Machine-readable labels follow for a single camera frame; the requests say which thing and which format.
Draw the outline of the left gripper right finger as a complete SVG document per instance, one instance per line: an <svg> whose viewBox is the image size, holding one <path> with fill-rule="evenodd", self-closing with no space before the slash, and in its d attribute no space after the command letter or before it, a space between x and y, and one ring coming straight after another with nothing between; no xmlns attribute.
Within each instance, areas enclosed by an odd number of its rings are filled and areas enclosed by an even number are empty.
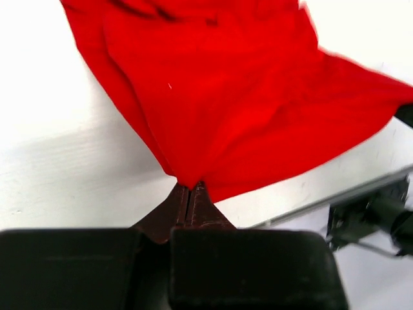
<svg viewBox="0 0 413 310"><path fill-rule="evenodd" d="M237 229L204 183L170 235L172 309L347 309L334 255L311 231Z"/></svg>

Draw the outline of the red t-shirt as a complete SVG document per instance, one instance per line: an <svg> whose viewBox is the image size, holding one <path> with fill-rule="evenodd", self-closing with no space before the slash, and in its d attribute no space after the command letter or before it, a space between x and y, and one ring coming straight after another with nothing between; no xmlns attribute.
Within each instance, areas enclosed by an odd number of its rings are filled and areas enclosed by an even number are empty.
<svg viewBox="0 0 413 310"><path fill-rule="evenodd" d="M319 47L298 1L63 1L116 108L181 185L218 202L380 131L412 87Z"/></svg>

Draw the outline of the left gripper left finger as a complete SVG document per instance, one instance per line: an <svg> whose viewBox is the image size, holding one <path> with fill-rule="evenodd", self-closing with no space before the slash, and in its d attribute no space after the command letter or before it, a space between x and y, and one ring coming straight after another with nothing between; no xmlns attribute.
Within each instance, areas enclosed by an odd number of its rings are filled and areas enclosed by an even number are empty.
<svg viewBox="0 0 413 310"><path fill-rule="evenodd" d="M2 309L168 309L168 237L188 189L130 228L1 232Z"/></svg>

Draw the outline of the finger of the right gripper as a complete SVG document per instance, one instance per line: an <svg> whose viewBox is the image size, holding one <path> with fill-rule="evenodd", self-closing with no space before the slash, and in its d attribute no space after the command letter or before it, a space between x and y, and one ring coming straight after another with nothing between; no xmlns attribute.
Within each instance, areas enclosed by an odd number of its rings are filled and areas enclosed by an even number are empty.
<svg viewBox="0 0 413 310"><path fill-rule="evenodd" d="M398 108L395 117L404 124L413 128L413 104L406 104Z"/></svg>

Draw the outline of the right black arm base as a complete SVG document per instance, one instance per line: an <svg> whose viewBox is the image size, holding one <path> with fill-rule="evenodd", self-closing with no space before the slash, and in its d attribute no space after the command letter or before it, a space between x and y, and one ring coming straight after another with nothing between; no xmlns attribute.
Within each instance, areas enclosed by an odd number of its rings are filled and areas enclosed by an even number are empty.
<svg viewBox="0 0 413 310"><path fill-rule="evenodd" d="M389 257L412 256L412 210L406 206L409 180L404 177L329 208L327 242L333 251L357 245ZM394 254L361 240L381 231L398 249Z"/></svg>

